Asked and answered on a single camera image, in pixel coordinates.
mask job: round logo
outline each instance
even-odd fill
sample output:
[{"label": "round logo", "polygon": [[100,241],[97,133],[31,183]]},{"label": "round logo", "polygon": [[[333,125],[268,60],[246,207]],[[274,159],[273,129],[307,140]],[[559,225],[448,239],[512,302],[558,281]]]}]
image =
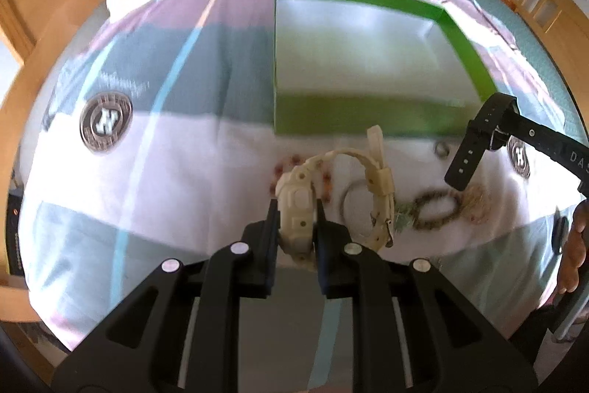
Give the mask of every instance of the round logo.
[{"label": "round logo", "polygon": [[129,97],[120,92],[102,92],[92,97],[80,116],[80,135],[92,152],[106,152],[123,136],[133,107]]},{"label": "round logo", "polygon": [[523,178],[529,178],[529,160],[525,153],[525,144],[511,136],[507,142],[507,151],[515,172]]}]

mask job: wooden headboard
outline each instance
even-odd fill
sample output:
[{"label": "wooden headboard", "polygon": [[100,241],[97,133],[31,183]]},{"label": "wooden headboard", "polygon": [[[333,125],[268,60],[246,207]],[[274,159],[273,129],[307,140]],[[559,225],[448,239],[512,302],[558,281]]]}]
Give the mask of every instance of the wooden headboard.
[{"label": "wooden headboard", "polygon": [[589,123],[589,18],[573,0],[508,0],[552,56]]}]

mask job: box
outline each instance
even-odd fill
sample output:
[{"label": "box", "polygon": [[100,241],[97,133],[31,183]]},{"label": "box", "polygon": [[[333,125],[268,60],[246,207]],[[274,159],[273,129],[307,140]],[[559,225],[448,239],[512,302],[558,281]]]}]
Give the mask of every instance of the box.
[{"label": "box", "polygon": [[276,0],[275,132],[462,136],[496,92],[447,12],[420,0]]}]

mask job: silver screw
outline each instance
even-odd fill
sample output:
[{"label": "silver screw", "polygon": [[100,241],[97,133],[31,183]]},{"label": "silver screw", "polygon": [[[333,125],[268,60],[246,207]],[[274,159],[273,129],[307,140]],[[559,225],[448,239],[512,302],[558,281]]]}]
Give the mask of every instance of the silver screw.
[{"label": "silver screw", "polygon": [[235,255],[243,255],[244,253],[247,253],[249,249],[250,246],[245,242],[235,242],[231,245],[231,253],[234,253]]},{"label": "silver screw", "polygon": [[358,255],[362,251],[362,245],[359,243],[348,243],[344,248],[344,252],[348,255]]},{"label": "silver screw", "polygon": [[172,273],[180,268],[180,262],[176,259],[167,259],[164,260],[161,264],[161,269],[164,270],[166,273]]},{"label": "silver screw", "polygon": [[413,262],[413,268],[421,273],[426,273],[432,267],[432,264],[426,259],[417,259]]}]

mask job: human hand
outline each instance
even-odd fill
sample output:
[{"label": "human hand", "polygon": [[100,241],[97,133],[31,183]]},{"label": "human hand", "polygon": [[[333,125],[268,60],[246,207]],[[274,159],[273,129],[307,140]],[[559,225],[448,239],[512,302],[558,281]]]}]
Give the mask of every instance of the human hand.
[{"label": "human hand", "polygon": [[576,206],[575,212],[572,214],[571,231],[562,249],[556,287],[559,294],[573,292],[579,285],[578,269],[583,265],[585,256],[587,256],[587,247],[582,238],[587,224],[589,224],[589,203],[584,200]]}]

